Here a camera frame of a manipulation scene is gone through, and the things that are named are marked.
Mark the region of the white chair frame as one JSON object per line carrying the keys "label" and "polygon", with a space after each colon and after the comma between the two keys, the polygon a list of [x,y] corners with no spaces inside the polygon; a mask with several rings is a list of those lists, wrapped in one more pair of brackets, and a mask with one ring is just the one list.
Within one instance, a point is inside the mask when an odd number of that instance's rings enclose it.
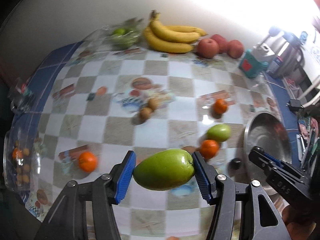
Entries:
{"label": "white chair frame", "polygon": [[[309,86],[298,98],[300,102],[302,101],[302,98],[304,98],[306,95],[308,95],[313,89],[319,88],[320,84],[320,76],[318,75],[313,81],[311,86]],[[310,106],[315,106],[317,102],[319,102],[320,92],[318,92],[310,101],[301,104],[301,107],[306,109]]]}

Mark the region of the green mango-shaped fruit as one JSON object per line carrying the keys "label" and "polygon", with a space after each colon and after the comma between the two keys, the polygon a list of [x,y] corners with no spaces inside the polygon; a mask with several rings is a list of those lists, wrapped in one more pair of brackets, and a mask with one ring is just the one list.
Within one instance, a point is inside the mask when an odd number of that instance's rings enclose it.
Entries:
{"label": "green mango-shaped fruit", "polygon": [[208,129],[207,138],[217,142],[227,141],[231,136],[231,128],[227,124],[217,124]]}

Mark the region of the green apple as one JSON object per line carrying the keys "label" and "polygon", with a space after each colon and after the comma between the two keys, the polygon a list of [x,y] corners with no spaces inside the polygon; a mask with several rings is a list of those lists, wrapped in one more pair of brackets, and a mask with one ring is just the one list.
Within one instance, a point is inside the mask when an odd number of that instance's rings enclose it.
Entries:
{"label": "green apple", "polygon": [[194,173],[191,154],[182,149],[170,149],[139,163],[133,171],[133,177],[145,189],[167,191],[186,184]]}

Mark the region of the teal plastic box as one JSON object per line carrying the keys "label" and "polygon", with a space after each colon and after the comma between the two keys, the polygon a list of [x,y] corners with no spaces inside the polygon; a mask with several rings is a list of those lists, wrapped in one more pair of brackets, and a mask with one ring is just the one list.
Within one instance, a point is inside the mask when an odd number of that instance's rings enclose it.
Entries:
{"label": "teal plastic box", "polygon": [[256,78],[261,72],[266,71],[269,63],[258,61],[250,49],[246,50],[244,57],[239,63],[239,69],[249,78]]}

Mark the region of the large orange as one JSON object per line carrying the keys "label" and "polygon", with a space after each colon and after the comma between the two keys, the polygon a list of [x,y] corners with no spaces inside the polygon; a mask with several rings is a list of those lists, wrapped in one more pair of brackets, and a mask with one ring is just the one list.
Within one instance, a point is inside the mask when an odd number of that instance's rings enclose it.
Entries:
{"label": "large orange", "polygon": [[78,167],[80,170],[91,173],[98,165],[97,157],[91,152],[83,152],[79,155]]}

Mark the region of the red apple middle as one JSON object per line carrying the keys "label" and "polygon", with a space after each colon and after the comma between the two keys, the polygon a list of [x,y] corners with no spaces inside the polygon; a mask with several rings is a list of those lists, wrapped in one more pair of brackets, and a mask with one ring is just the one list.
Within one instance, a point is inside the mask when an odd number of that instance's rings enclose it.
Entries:
{"label": "red apple middle", "polygon": [[219,34],[214,34],[210,38],[218,44],[220,54],[227,52],[228,41],[224,37]]}

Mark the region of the red apple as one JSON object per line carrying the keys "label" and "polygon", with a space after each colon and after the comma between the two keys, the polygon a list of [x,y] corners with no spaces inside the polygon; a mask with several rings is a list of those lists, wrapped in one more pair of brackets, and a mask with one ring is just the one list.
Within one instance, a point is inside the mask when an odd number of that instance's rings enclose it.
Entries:
{"label": "red apple", "polygon": [[206,59],[212,59],[220,50],[215,40],[210,38],[202,39],[197,45],[197,54]]}
{"label": "red apple", "polygon": [[224,37],[219,34],[214,34],[210,38],[218,44],[220,54],[227,52],[228,41]]}
{"label": "red apple", "polygon": [[227,55],[233,59],[238,59],[244,53],[244,46],[238,40],[231,40],[227,44]]}

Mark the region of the clear plastic fruit container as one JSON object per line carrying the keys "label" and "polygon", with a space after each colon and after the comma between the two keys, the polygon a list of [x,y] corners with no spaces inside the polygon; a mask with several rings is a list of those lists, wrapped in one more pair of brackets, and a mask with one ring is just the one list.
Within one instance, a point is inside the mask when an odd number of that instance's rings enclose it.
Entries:
{"label": "clear plastic fruit container", "polygon": [[13,192],[30,191],[40,175],[41,158],[36,152],[36,138],[20,128],[9,130],[4,138],[4,181]]}

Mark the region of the red apple left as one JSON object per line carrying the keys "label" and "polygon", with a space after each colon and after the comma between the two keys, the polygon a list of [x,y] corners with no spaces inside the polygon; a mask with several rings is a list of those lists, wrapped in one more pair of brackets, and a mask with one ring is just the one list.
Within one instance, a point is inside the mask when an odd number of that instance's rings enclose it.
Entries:
{"label": "red apple left", "polygon": [[215,40],[210,38],[202,39],[197,45],[197,54],[206,59],[212,59],[220,50]]}

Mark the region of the clear bag of green fruit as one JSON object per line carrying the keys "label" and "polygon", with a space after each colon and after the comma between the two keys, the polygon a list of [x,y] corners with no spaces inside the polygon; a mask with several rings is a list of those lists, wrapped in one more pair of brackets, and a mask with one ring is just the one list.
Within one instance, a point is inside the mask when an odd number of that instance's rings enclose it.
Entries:
{"label": "clear bag of green fruit", "polygon": [[112,50],[129,49],[140,41],[143,23],[143,18],[135,17],[120,24],[103,26],[100,29],[103,43],[110,46]]}

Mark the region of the steel bowl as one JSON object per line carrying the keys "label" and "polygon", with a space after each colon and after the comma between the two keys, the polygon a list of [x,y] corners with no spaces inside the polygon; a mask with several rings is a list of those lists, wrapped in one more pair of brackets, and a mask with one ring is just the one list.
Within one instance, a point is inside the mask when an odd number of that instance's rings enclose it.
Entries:
{"label": "steel bowl", "polygon": [[271,113],[259,111],[249,119],[244,131],[244,160],[250,180],[260,181],[266,193],[275,195],[276,191],[266,182],[263,170],[248,158],[254,146],[263,148],[269,155],[282,161],[292,163],[291,146],[283,124]]}

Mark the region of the steel thermos kettle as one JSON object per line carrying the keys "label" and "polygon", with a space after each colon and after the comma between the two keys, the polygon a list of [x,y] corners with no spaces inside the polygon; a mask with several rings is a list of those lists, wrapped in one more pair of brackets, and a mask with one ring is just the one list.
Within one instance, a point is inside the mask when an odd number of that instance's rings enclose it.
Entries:
{"label": "steel thermos kettle", "polygon": [[275,57],[267,73],[274,79],[288,76],[305,63],[301,40],[294,34],[285,32],[272,44]]}

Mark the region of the yellow banana bunch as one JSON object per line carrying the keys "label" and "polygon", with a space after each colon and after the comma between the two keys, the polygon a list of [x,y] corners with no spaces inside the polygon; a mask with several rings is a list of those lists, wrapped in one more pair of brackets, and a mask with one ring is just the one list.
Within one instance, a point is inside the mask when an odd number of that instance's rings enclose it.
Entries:
{"label": "yellow banana bunch", "polygon": [[193,51],[194,44],[207,33],[198,27],[187,25],[164,25],[160,13],[153,10],[143,35],[149,47],[155,51],[185,54]]}

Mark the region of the small orange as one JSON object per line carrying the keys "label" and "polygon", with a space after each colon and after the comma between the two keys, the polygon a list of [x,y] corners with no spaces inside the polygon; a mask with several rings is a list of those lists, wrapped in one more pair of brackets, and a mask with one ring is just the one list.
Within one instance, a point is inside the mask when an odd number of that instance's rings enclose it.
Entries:
{"label": "small orange", "polygon": [[228,110],[228,103],[222,99],[219,98],[215,101],[215,103],[213,104],[213,110],[216,114],[222,115],[225,112],[227,112]]}

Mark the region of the black power adapter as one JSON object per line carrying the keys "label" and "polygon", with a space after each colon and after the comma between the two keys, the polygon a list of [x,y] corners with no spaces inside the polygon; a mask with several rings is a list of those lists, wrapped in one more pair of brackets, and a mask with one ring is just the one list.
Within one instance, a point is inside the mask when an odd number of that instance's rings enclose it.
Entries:
{"label": "black power adapter", "polygon": [[297,99],[290,99],[286,105],[291,112],[298,112],[299,110],[303,109],[300,100]]}

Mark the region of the glass mug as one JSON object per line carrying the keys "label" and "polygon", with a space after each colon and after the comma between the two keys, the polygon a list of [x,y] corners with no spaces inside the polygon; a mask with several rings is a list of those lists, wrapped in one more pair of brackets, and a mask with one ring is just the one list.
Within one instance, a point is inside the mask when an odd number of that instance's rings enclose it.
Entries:
{"label": "glass mug", "polygon": [[30,111],[34,104],[35,95],[27,84],[18,77],[10,87],[8,98],[12,112],[21,115]]}

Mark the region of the red apple right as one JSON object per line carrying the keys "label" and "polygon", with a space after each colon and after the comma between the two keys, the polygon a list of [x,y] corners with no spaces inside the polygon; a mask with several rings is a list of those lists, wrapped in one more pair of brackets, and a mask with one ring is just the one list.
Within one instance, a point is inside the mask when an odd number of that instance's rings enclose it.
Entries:
{"label": "red apple right", "polygon": [[231,40],[227,44],[227,55],[233,59],[238,59],[244,53],[244,46],[238,40]]}

